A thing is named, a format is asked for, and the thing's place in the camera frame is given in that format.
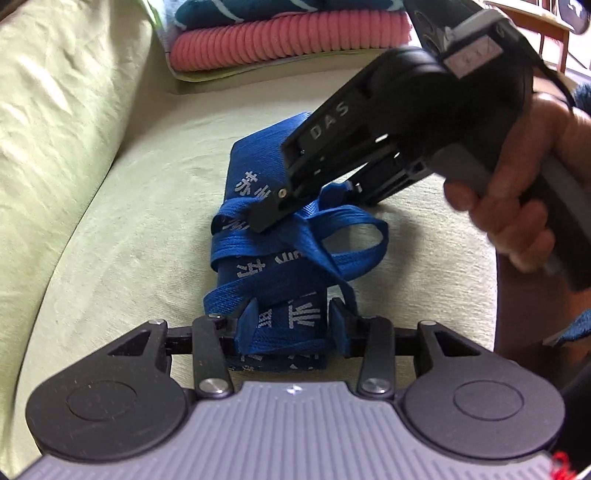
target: sofa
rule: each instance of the sofa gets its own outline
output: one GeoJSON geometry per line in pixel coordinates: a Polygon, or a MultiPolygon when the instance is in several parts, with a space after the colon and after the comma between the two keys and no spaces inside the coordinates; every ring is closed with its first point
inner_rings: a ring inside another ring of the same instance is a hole
{"type": "MultiPolygon", "coordinates": [[[[312,111],[376,53],[181,82],[142,6],[119,0],[29,0],[0,24],[0,51],[0,470],[13,477],[40,455],[24,416],[38,384],[147,320],[203,313],[232,144],[312,111]]],[[[436,320],[492,348],[495,252],[442,183],[372,212],[390,242],[353,282],[359,308],[403,327],[436,320]]],[[[411,362],[399,367],[411,381],[411,362]]],[[[358,369],[334,356],[326,370],[258,378],[350,381],[358,369]]],[[[190,387],[190,359],[172,376],[190,387]]]]}

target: gray ribbed plate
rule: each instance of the gray ribbed plate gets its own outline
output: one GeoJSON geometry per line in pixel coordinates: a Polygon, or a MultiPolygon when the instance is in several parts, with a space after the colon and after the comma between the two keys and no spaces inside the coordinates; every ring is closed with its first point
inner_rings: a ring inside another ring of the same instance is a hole
{"type": "Polygon", "coordinates": [[[133,460],[82,465],[46,456],[20,480],[548,480],[543,454],[504,465],[449,459],[385,402],[344,382],[246,382],[204,401],[167,443],[133,460]]]}

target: wooden chair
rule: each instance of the wooden chair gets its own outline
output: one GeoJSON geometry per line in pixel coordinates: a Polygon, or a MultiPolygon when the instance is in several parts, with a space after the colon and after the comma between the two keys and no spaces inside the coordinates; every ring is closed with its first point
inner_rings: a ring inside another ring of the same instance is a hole
{"type": "MultiPolygon", "coordinates": [[[[556,69],[561,73],[566,71],[566,58],[569,55],[569,35],[571,32],[571,26],[568,23],[552,14],[548,9],[523,0],[484,0],[484,3],[497,7],[513,20],[517,27],[538,32],[541,35],[540,56],[544,50],[544,39],[546,37],[559,41],[560,58],[556,69]]],[[[549,0],[543,0],[543,4],[549,4],[549,0]]]]}

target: human hand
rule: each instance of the human hand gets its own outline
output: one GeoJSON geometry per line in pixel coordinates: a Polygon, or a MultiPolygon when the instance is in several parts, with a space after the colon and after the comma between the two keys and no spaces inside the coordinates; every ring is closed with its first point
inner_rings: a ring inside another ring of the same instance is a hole
{"type": "Polygon", "coordinates": [[[444,185],[451,206],[469,212],[497,251],[525,273],[541,268],[554,248],[544,203],[537,199],[519,203],[550,151],[582,185],[591,185],[591,119],[550,96],[537,95],[507,135],[483,198],[463,183],[444,185]]]}

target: white label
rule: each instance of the white label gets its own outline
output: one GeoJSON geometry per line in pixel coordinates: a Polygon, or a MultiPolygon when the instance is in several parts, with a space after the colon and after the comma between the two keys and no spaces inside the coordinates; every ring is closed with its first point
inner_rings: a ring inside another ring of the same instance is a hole
{"type": "Polygon", "coordinates": [[[488,35],[484,35],[443,60],[443,63],[461,79],[502,53],[503,49],[488,35]]]}

